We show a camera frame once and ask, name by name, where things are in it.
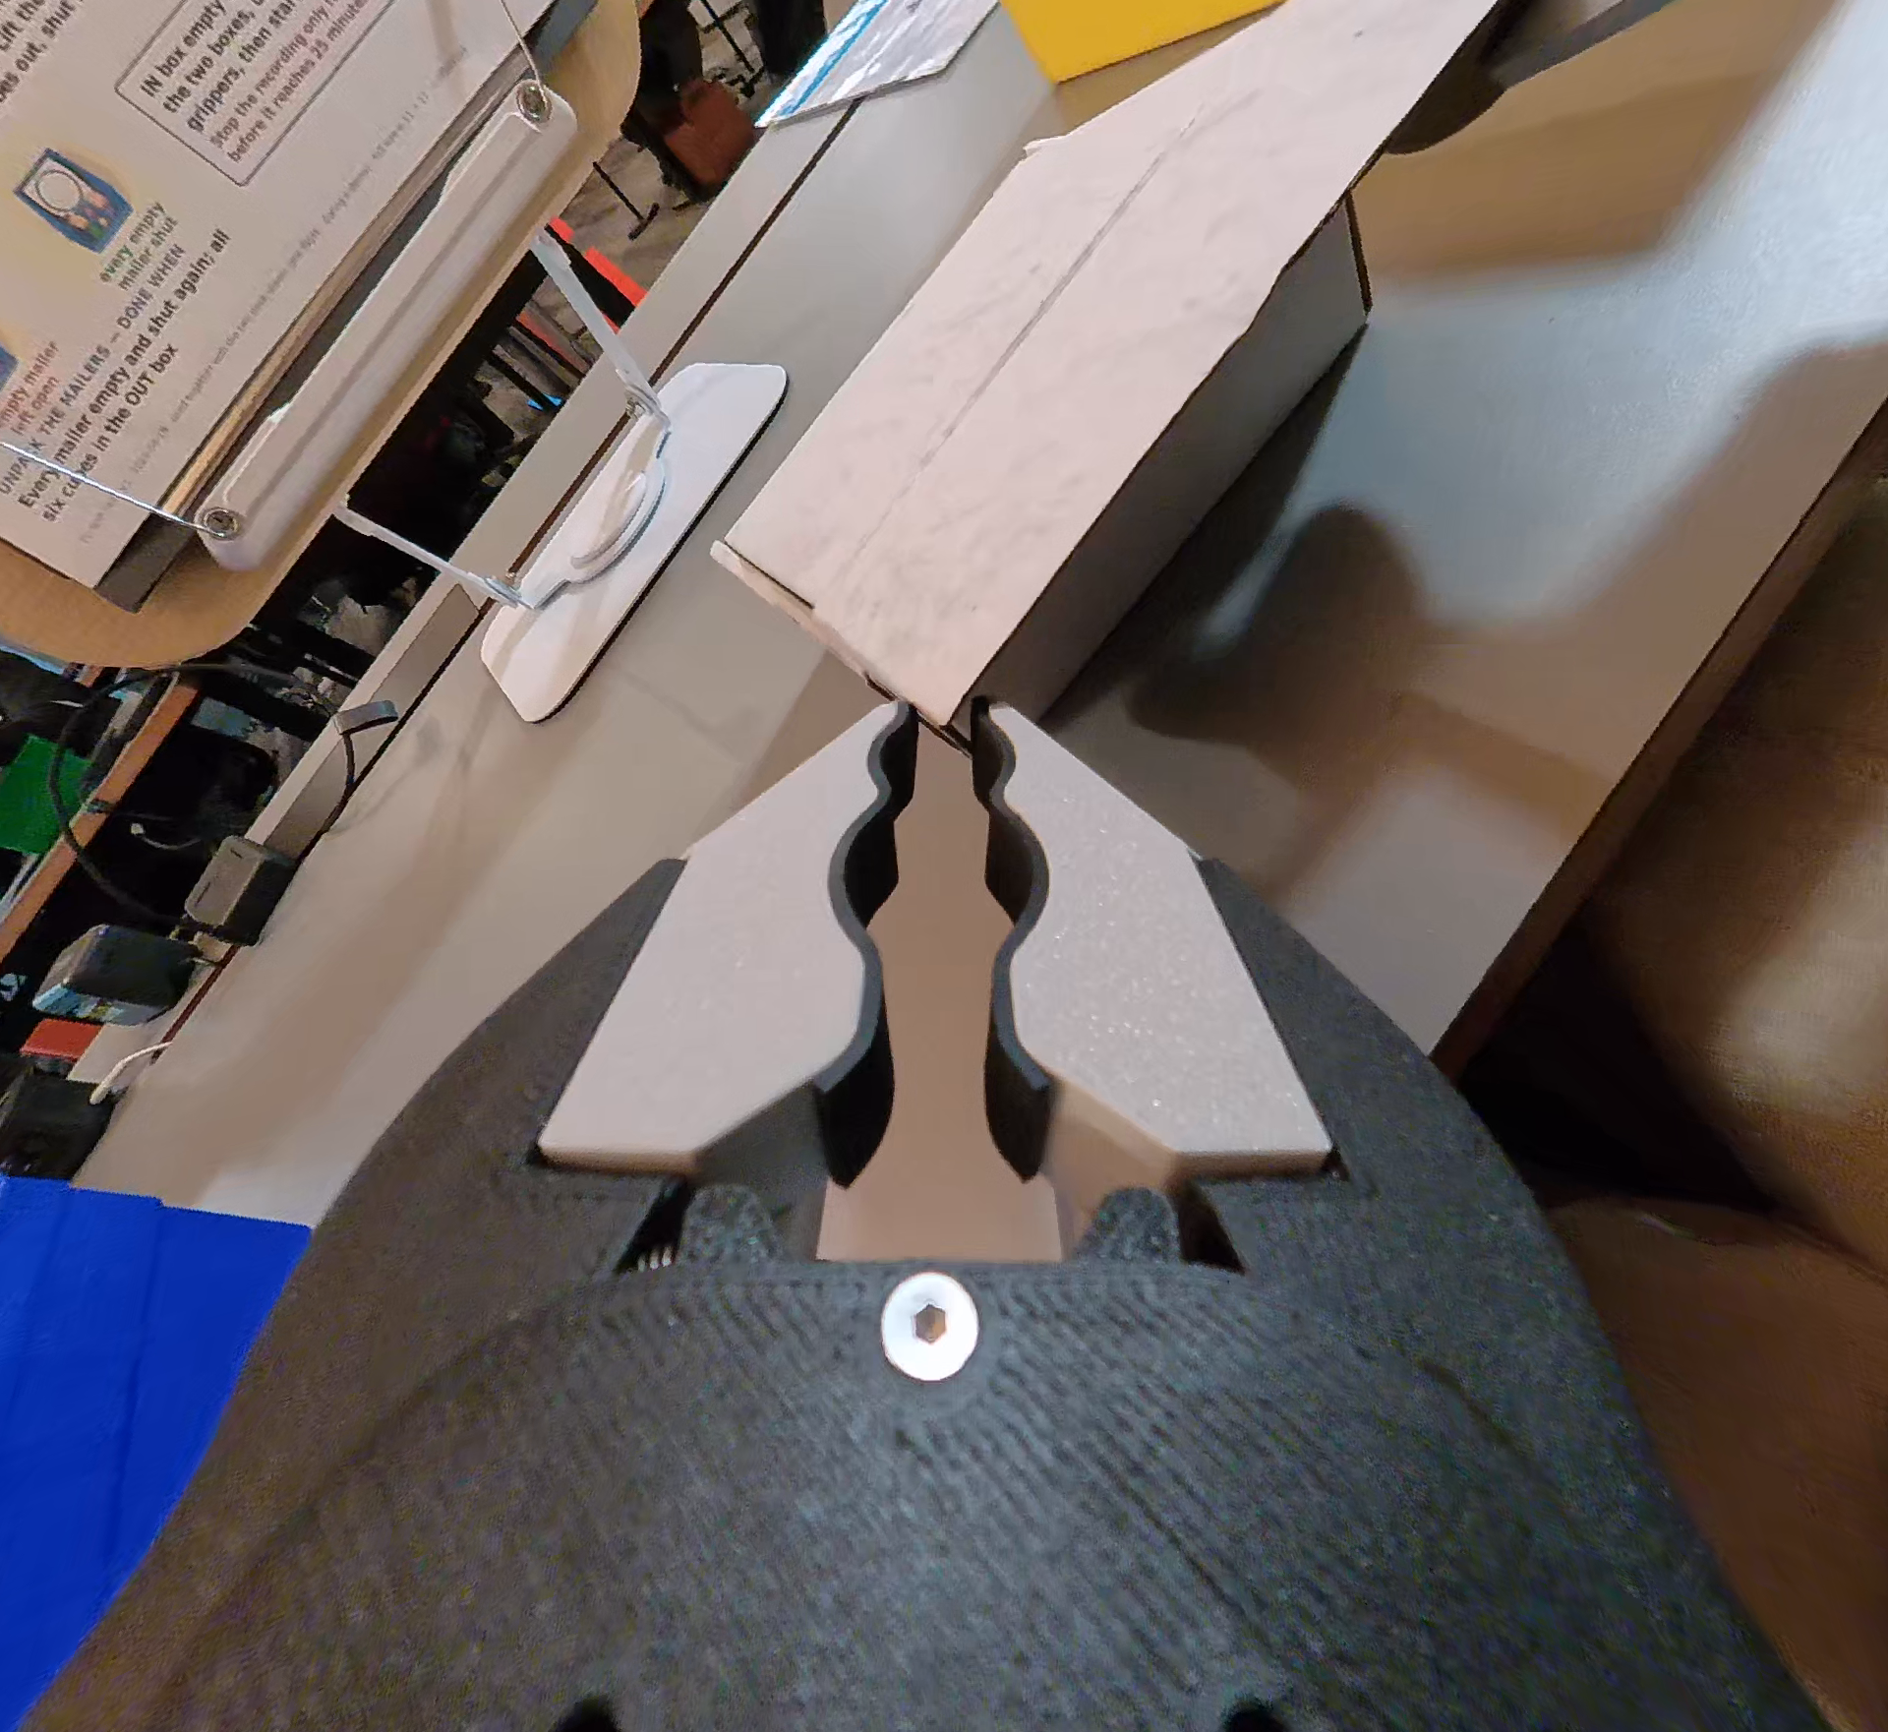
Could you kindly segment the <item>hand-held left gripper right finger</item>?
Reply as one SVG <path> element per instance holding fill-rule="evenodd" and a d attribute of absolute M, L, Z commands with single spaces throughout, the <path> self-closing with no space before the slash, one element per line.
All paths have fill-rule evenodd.
<path fill-rule="evenodd" d="M 1127 1188 L 1313 1174 L 1333 1140 L 1230 930 L 1208 863 L 1012 706 L 972 714 L 1000 1154 L 1093 1220 Z"/>

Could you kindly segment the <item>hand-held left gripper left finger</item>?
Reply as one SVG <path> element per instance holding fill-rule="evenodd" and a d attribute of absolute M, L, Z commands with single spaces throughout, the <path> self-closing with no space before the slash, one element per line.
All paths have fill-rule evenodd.
<path fill-rule="evenodd" d="M 677 863 L 538 1134 L 562 1168 L 847 1186 L 893 1103 L 869 922 L 899 882 L 919 716 L 887 702 Z"/>

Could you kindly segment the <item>white cardboard mailer box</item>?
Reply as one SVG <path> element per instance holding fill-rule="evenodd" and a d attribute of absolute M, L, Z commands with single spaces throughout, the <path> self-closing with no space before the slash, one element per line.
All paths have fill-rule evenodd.
<path fill-rule="evenodd" d="M 1353 190 L 1509 0 L 1287 0 L 1008 172 L 712 547 L 932 728 L 1041 716 L 1363 331 Z"/>

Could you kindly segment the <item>blue plastic bin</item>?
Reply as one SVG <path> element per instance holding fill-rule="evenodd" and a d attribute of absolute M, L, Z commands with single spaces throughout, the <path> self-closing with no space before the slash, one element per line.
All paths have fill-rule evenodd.
<path fill-rule="evenodd" d="M 195 1476 L 312 1230 L 2 1182 L 2 1726 L 76 1654 Z"/>

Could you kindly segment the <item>grey desk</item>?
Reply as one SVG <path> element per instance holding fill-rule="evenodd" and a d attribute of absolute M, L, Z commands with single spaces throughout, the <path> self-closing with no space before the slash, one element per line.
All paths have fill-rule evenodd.
<path fill-rule="evenodd" d="M 524 724 L 448 597 L 264 940 L 129 1075 L 82 1184 L 314 1224 L 456 1045 L 659 857 L 871 706 L 710 559 L 1022 154 L 1006 19 L 770 132 L 629 323 L 782 363 L 768 436 L 573 702 Z M 1355 353 L 1051 710 L 1462 1061 L 1817 555 L 1884 402 L 1884 0 L 1678 0 L 1357 188 Z"/>

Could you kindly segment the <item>white document stand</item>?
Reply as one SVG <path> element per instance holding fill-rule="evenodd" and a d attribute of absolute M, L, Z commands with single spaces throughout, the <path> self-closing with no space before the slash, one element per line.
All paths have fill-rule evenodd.
<path fill-rule="evenodd" d="M 780 410 L 776 365 L 710 363 L 657 382 L 581 287 L 548 224 L 577 194 L 619 128 L 641 77 L 637 0 L 595 0 L 556 57 L 518 91 L 538 132 L 500 160 L 500 122 L 468 144 L 391 230 L 345 303 L 312 333 L 280 388 L 242 436 L 242 474 L 276 470 L 286 535 L 256 563 L 226 567 L 203 533 L 224 517 L 201 505 L 187 537 L 139 539 L 107 591 L 50 575 L 4 545 L 4 640 L 42 658 L 171 664 L 230 640 L 282 585 L 326 525 L 343 525 L 413 557 L 496 605 L 484 664 L 530 722 L 575 692 L 637 609 L 708 501 Z M 619 400 L 603 442 L 565 480 L 548 533 L 486 575 L 361 511 L 355 488 L 413 416 L 419 396 L 470 337 L 512 269 L 538 261 L 579 313 Z"/>

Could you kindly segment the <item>wooden top work table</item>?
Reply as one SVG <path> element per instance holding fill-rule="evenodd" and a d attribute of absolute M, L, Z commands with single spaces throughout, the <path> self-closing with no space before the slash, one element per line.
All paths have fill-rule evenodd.
<path fill-rule="evenodd" d="M 4 892 L 4 958 L 26 938 L 70 874 L 84 868 L 84 849 L 107 829 L 107 821 L 121 811 L 139 777 L 189 722 L 199 696 L 177 668 L 119 674 L 113 698 L 121 708 L 107 726 L 101 751 L 88 759 L 76 809 L 64 817 L 66 825 L 56 831 L 54 845 L 24 863 Z"/>

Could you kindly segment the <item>green plastic bin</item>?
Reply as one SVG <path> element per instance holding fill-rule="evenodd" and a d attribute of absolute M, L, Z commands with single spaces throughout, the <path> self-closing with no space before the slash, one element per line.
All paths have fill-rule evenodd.
<path fill-rule="evenodd" d="M 26 734 L 2 769 L 2 849 L 28 859 L 60 843 L 60 819 L 78 815 L 88 759 L 42 734 Z"/>

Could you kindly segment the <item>laminated sheet with blue strip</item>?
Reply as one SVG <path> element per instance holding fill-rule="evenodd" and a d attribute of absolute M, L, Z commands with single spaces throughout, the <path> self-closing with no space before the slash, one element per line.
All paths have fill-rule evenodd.
<path fill-rule="evenodd" d="M 1000 0 L 855 0 L 758 119 L 760 130 L 851 109 L 940 75 Z"/>

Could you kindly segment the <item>brown bag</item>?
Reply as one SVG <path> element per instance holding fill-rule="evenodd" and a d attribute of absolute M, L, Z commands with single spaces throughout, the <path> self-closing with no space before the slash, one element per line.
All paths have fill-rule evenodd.
<path fill-rule="evenodd" d="M 696 198 L 718 194 L 758 138 L 738 93 L 710 77 L 683 85 L 663 130 L 663 146 L 683 186 Z"/>

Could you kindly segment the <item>printed instruction sheet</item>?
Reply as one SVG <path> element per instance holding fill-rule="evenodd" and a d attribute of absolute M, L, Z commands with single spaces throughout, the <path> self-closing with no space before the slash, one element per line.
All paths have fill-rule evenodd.
<path fill-rule="evenodd" d="M 139 539 L 286 535 L 256 410 L 595 0 L 2 0 L 4 545 L 97 593 Z"/>

